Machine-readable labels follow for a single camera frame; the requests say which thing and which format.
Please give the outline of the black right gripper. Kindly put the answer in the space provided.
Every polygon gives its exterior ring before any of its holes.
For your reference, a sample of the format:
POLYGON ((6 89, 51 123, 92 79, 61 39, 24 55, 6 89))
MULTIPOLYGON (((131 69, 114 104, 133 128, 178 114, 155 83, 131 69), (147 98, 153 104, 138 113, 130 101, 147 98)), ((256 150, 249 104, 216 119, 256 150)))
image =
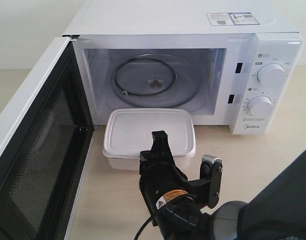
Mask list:
POLYGON ((139 188, 147 205, 155 205, 160 197, 172 190, 193 193, 185 174, 175 165, 164 130, 152 131, 151 150, 140 152, 139 188))

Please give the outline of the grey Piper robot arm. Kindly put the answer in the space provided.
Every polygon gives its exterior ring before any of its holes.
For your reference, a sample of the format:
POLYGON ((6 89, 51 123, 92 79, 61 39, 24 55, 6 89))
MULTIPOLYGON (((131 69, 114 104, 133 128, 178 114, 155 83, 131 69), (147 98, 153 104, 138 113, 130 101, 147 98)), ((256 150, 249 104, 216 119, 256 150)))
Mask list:
POLYGON ((217 206, 223 162, 201 160, 199 179, 176 166, 165 131, 152 132, 139 156, 139 189, 147 224, 165 240, 306 240, 306 150, 250 202, 217 206))

